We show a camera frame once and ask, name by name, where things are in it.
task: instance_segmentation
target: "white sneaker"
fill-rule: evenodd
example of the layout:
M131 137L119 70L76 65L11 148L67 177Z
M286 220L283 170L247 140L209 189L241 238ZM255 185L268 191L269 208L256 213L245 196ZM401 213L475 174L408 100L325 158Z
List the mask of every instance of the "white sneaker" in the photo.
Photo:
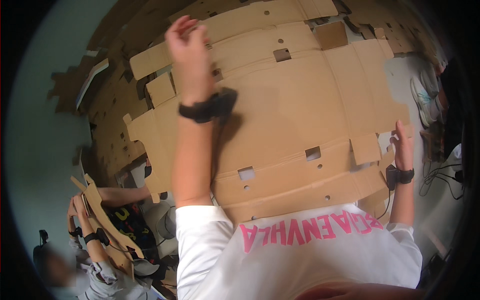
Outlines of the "white sneaker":
M433 122L436 121L430 116L430 105L434 100L427 93L417 77L412 77L410 81L410 88L412 90L413 99L419 108L421 123L425 128L428 128Z
M432 70L422 70L420 72L420 81L421 85L430 97L435 98L438 95L438 82L437 78L435 77L435 73L431 72Z

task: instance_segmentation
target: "hand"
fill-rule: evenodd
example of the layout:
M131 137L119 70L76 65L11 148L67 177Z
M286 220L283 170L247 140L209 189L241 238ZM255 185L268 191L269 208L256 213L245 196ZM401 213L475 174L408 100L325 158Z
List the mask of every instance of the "hand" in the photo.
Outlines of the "hand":
M82 200L82 193L78 193L74 197L72 197L72 201L73 201L73 206L75 207L75 210L77 211L77 216L79 218L83 217L83 216L86 217L87 214L86 214L84 202Z
M194 28L196 24L197 20L183 16L165 33L175 70L179 74L182 103L186 106L206 101L214 92L212 63L205 47L208 42L206 27Z
M73 207L73 197L72 197L70 198L70 205L68 206L67 216L71 218L76 215L77 215L77 212L75 210L75 207Z
M390 138L390 142L395 145L395 165L401 171L413 169L413 137L408 138L405 133L405 127L402 121L396 122L396 130L392 134L398 135Z

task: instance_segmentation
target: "wall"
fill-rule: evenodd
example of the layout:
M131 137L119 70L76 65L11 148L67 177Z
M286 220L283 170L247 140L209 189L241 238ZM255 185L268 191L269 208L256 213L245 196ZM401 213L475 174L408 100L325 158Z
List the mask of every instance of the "wall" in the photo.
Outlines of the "wall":
M12 87L6 122L6 178L14 219L30 255L39 229L68 249L66 213L78 188L70 176L78 145L90 144L86 117L55 114L46 100L52 72L80 63L91 35L115 0L58 1L30 41Z

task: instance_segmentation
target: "white t-shirt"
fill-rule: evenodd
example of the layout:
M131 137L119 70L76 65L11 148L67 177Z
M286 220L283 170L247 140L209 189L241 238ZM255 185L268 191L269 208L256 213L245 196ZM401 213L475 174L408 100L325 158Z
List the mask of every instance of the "white t-shirt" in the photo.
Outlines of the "white t-shirt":
M294 299L334 281L415 288L413 228L387 226L354 204L257 219L234 230L218 206L176 211L179 300Z

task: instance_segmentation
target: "sleeve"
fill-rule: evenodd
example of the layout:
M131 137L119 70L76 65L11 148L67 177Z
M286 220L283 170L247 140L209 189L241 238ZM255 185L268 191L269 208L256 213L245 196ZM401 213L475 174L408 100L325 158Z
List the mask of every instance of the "sleeve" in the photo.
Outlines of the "sleeve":
M393 235L393 237L400 243L400 246L403 247L415 264L421 270L422 256L420 249L413 240L413 228L402 223L389 223L387 225L387 230Z
M77 258L77 261L85 262L90 257L90 255L88 254L88 251L83 249L82 245L80 244L80 241L78 240L78 237L74 237L74 238L70 237L70 241L68 241L68 245L73 249L73 253Z
M177 208L177 269L179 300L195 292L233 235L233 224L223 209L213 205Z
M117 276L109 261L92 263L88 270L90 287L97 296L93 298L108 298L124 288L123 278Z

